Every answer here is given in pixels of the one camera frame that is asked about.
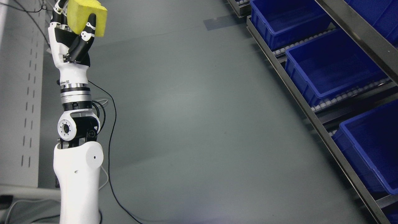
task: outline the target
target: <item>metal frame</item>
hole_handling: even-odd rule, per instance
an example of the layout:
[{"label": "metal frame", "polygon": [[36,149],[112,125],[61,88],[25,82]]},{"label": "metal frame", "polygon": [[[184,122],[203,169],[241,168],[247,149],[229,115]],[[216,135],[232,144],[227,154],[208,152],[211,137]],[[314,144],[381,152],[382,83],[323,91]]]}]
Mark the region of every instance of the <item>metal frame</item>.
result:
[{"label": "metal frame", "polygon": [[252,12],[252,6],[250,5],[250,2],[238,5],[235,0],[228,0],[228,3],[231,5],[238,18],[248,16]]},{"label": "metal frame", "polygon": [[271,49],[265,43],[260,33],[256,30],[253,23],[251,22],[251,16],[247,18],[247,28],[251,35],[256,40],[257,44],[260,46],[261,50],[264,52],[275,71],[278,73],[279,77],[282,79],[298,105],[301,107],[307,118],[310,120],[311,124],[317,131],[318,135],[321,137],[322,141],[325,143],[326,147],[329,149],[330,153],[340,166],[341,170],[344,172],[354,190],[357,192],[361,200],[364,202],[365,206],[368,208],[369,212],[373,218],[380,224],[389,224],[389,220],[384,215],[380,206],[373,199],[369,191],[366,189],[362,181],[359,179],[358,175],[355,173],[354,169],[351,167],[350,163],[341,153],[338,146],[335,144],[333,139],[329,136],[328,131],[325,129],[323,124],[319,121],[316,114],[311,110],[311,107],[305,101],[304,97],[301,95],[300,91],[297,89],[293,81],[290,79],[289,75],[286,73],[278,59],[273,55]]},{"label": "metal frame", "polygon": [[398,50],[344,0],[315,1],[398,84]]}]

